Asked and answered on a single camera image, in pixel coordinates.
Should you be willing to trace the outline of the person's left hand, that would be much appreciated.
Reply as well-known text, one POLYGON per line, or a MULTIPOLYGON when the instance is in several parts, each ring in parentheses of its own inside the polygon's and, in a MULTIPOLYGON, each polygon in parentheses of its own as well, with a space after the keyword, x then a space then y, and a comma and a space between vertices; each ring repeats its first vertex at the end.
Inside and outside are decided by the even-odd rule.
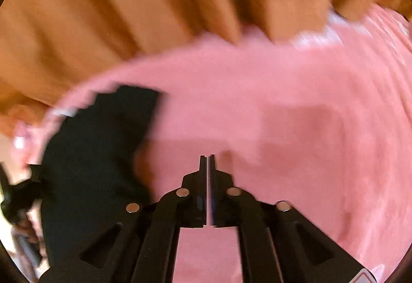
POLYGON ((21 219, 18 223, 13 225, 11 235, 14 238, 19 238, 20 236, 28 238, 28 241, 32 244, 39 243, 33 224, 27 217, 21 219))

